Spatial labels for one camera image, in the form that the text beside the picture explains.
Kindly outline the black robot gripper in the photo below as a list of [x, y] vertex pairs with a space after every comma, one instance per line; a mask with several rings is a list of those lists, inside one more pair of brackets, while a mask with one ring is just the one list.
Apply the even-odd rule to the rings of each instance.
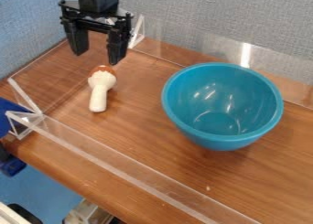
[[120, 7], [120, 0], [62, 0], [65, 33], [70, 47], [79, 56], [90, 48], [89, 31], [108, 34], [109, 63], [125, 58], [132, 36], [134, 14]]

